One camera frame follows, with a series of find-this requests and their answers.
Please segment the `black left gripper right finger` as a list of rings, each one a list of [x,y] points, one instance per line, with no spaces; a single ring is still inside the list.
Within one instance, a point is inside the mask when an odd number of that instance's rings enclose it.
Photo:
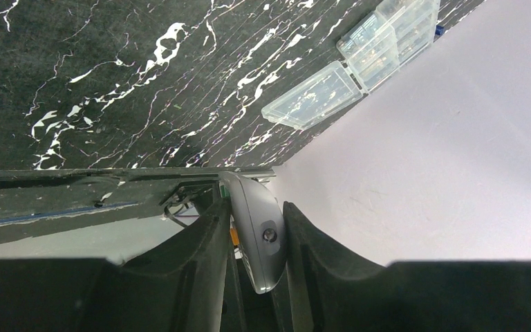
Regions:
[[[296,331],[531,331],[531,261],[396,261],[381,266],[286,202]]]

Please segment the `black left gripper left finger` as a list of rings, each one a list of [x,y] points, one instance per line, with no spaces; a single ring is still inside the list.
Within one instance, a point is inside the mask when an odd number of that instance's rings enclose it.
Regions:
[[[105,258],[0,259],[0,331],[217,331],[229,199],[117,265]]]

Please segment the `white remote control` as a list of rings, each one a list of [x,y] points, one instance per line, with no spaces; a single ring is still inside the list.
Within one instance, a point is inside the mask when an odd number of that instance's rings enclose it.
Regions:
[[[230,195],[233,227],[252,287],[259,295],[268,293],[279,283],[288,258],[283,213],[261,183],[234,172],[219,177]]]

